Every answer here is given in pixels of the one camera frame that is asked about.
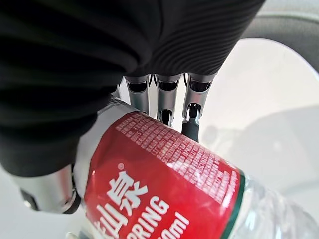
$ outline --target white surface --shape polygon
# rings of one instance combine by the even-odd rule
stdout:
[[[128,100],[126,84],[121,85]],[[180,81],[174,128],[181,129]],[[156,88],[150,88],[156,115]],[[319,222],[319,80],[295,52],[267,40],[241,40],[215,78],[200,120],[200,143],[271,189],[303,206]],[[0,238],[63,239],[76,233],[74,215],[35,213],[0,171]]]

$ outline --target black fabric cover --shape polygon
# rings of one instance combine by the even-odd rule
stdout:
[[[0,161],[73,162],[123,75],[213,74],[264,0],[0,1]]]

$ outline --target gray surface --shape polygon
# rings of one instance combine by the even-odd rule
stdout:
[[[290,47],[319,72],[319,1],[267,0],[242,35],[252,37]]]

